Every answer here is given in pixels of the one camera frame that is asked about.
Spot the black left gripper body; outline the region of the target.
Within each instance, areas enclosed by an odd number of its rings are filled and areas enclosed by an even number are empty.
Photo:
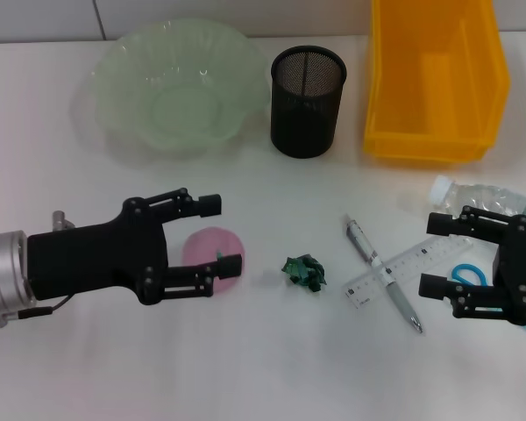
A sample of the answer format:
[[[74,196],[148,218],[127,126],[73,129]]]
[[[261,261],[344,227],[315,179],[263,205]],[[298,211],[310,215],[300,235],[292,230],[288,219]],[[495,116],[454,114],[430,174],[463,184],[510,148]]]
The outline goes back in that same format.
[[[27,276],[39,301],[121,287],[144,305],[162,300],[167,243],[150,204],[134,197],[111,221],[27,239]]]

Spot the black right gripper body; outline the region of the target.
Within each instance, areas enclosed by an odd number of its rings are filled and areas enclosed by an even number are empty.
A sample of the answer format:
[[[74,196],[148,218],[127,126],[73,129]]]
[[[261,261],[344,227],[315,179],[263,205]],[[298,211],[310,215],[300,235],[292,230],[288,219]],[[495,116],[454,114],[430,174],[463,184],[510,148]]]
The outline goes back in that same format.
[[[526,325],[526,216],[503,217],[494,259],[494,287],[503,299],[504,317]]]

